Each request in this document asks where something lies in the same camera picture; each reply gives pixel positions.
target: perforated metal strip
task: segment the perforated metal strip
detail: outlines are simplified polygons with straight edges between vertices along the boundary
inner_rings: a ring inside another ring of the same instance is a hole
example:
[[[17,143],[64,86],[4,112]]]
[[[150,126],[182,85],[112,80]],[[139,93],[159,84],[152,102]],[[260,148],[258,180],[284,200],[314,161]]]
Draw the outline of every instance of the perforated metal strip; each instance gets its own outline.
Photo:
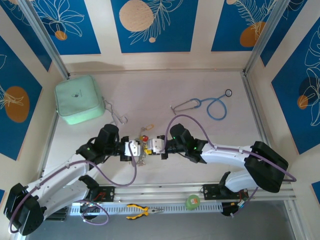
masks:
[[[131,215],[142,213],[143,211],[136,207],[127,207],[127,204],[110,204],[103,203],[101,206],[106,209],[109,215]],[[185,214],[185,213],[221,213],[223,211],[222,204],[220,202],[204,202],[201,203],[199,207],[190,211],[187,210],[184,203],[163,203],[163,204],[147,204],[143,207],[148,206],[150,208],[162,209],[164,212],[162,214]],[[80,205],[73,205],[70,208],[69,215],[79,216]],[[88,213],[88,215],[99,215],[101,213],[100,209],[96,209],[94,212]]]

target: blue stethoscope tubing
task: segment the blue stethoscope tubing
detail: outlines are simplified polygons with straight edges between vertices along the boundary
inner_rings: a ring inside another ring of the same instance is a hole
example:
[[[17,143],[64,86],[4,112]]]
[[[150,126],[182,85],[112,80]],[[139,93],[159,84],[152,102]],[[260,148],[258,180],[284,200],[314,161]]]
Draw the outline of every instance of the blue stethoscope tubing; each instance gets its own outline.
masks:
[[[208,98],[205,98],[205,99],[202,99],[202,100],[200,100],[200,99],[198,99],[198,98],[192,98],[192,99],[190,99],[190,101],[197,101],[197,102],[198,102],[198,105],[194,107],[195,109],[197,109],[197,108],[200,108],[200,107],[201,107],[201,105],[202,105],[203,102],[212,100],[212,102],[210,102],[209,105],[206,107],[206,113],[207,113],[208,116],[209,116],[210,118],[212,118],[213,120],[221,121],[221,120],[223,120],[223,119],[226,118],[228,111],[227,111],[227,106],[226,106],[226,104],[225,104],[223,101],[221,101],[220,99],[223,98],[224,96],[226,96],[226,97],[229,98],[229,97],[231,97],[231,95],[232,95],[232,91],[231,91],[230,89],[227,89],[227,90],[225,91],[225,93],[224,93],[223,95],[221,95],[220,97],[218,97],[218,98],[216,98],[216,97],[208,97]],[[223,108],[224,108],[224,115],[223,115],[223,117],[217,118],[217,117],[214,117],[214,116],[211,115],[211,113],[210,113],[210,111],[209,111],[209,108],[210,108],[210,106],[211,106],[212,104],[214,104],[215,102],[219,102],[219,103],[221,103],[221,105],[223,106]]]

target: gray floor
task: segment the gray floor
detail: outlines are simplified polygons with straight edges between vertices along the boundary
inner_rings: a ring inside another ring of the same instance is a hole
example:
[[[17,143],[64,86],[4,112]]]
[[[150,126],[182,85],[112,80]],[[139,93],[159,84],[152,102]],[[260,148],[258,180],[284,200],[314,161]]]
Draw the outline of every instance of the gray floor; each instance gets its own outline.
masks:
[[[220,213],[158,214],[127,220],[111,215],[105,226],[45,221],[27,240],[291,240],[293,231],[281,201],[250,202],[234,219]]]

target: mint green bag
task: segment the mint green bag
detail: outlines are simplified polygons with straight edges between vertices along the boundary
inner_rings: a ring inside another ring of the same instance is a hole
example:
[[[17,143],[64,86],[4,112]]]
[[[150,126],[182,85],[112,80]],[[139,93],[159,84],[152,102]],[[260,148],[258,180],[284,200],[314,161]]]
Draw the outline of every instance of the mint green bag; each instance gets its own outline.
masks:
[[[82,76],[55,86],[56,110],[68,124],[78,124],[104,114],[105,105],[95,79]]]

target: stethoscope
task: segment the stethoscope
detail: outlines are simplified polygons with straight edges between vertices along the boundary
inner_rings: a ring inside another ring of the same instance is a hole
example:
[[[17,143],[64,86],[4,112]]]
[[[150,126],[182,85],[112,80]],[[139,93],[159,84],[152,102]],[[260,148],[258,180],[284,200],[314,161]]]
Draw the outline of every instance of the stethoscope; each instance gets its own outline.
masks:
[[[210,102],[209,105],[206,107],[206,113],[208,114],[208,116],[210,118],[212,118],[212,119],[214,119],[216,121],[221,121],[221,120],[225,119],[225,117],[227,116],[227,106],[225,105],[225,103],[223,101],[221,101],[221,98],[223,98],[224,96],[229,98],[229,97],[231,97],[231,95],[232,95],[232,91],[230,89],[227,89],[227,90],[225,90],[225,93],[223,95],[221,95],[220,97],[218,97],[218,98],[216,98],[216,97],[208,97],[208,98],[205,98],[205,99],[202,99],[202,100],[200,100],[199,98],[192,98],[192,99],[190,99],[188,101],[185,101],[184,103],[179,104],[178,106],[175,106],[175,107],[170,106],[170,108],[172,109],[173,113],[175,115],[177,115],[176,113],[179,113],[179,112],[182,112],[182,111],[200,108],[203,102],[211,100],[212,102]],[[195,102],[196,106],[185,108],[185,109],[181,109],[181,110],[176,110],[176,108],[181,107],[181,106],[183,106],[183,105],[185,105],[187,103],[190,103],[190,102]],[[209,112],[210,106],[212,104],[214,104],[215,102],[219,102],[223,106],[223,108],[224,108],[223,117],[220,117],[220,118],[214,117]]]

